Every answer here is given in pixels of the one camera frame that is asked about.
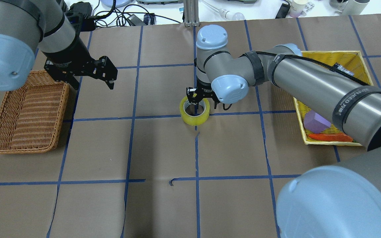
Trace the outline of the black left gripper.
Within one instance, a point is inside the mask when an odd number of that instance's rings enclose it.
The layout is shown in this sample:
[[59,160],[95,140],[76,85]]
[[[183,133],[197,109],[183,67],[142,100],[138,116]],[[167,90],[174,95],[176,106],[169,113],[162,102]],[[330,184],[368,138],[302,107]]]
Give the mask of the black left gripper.
[[56,82],[65,82],[74,90],[80,87],[76,76],[88,76],[106,83],[110,90],[114,89],[118,69],[107,56],[98,60],[91,57],[83,43],[72,43],[59,52],[43,52],[47,57],[44,69]]

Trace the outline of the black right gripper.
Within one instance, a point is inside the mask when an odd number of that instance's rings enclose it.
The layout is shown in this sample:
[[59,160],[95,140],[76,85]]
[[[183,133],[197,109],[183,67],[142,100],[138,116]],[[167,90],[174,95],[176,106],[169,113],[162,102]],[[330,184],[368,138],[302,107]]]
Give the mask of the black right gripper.
[[221,104],[210,83],[204,82],[197,77],[196,88],[186,88],[186,113],[189,115],[199,115],[200,101],[204,98],[210,98],[213,101],[213,109]]

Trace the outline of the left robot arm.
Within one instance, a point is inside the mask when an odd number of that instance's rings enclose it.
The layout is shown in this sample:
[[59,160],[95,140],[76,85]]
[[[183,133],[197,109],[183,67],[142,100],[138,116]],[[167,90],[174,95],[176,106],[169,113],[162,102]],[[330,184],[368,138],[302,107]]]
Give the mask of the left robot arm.
[[93,31],[101,16],[66,9],[62,0],[0,0],[0,91],[22,87],[33,68],[36,50],[55,82],[78,89],[78,76],[114,88],[118,70],[107,56],[91,57],[80,32]]

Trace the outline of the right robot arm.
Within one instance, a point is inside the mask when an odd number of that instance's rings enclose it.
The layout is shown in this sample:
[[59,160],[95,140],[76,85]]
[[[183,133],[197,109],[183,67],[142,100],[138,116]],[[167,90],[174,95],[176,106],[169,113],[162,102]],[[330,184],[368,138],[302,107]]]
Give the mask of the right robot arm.
[[276,202],[282,238],[381,238],[381,89],[302,56],[295,44],[234,59],[218,25],[196,36],[196,89],[190,103],[233,104],[249,87],[271,82],[366,147],[366,153],[311,169],[288,182]]

